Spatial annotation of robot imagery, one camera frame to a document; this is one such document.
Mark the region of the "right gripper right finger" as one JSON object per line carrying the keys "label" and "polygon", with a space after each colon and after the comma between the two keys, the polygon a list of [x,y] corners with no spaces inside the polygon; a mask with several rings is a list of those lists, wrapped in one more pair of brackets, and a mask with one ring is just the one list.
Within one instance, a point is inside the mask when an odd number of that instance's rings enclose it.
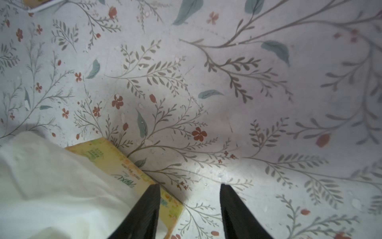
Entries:
{"label": "right gripper right finger", "polygon": [[221,184],[220,206],[226,239],[272,239],[230,185]]}

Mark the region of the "yellow tissue pack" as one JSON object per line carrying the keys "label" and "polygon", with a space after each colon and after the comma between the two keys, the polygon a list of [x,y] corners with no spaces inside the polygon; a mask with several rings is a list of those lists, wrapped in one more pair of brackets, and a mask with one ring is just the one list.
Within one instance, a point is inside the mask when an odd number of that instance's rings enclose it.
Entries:
{"label": "yellow tissue pack", "polygon": [[64,0],[23,0],[22,3],[27,7],[28,13],[36,13],[54,5],[60,4]]}

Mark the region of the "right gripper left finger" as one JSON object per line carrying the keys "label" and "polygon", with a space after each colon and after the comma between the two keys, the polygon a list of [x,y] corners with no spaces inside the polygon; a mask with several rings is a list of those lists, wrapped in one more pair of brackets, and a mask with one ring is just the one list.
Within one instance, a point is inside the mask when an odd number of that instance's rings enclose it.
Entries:
{"label": "right gripper left finger", "polygon": [[160,185],[150,185],[109,239],[155,239],[159,210]]}

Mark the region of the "yellow-green tissue box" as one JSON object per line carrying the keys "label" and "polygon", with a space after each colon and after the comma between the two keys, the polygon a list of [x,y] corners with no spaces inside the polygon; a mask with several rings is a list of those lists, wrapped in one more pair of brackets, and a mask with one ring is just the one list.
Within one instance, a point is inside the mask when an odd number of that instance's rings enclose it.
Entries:
{"label": "yellow-green tissue box", "polygon": [[1,238],[106,239],[151,184],[105,139],[62,148],[19,133],[1,147]]}

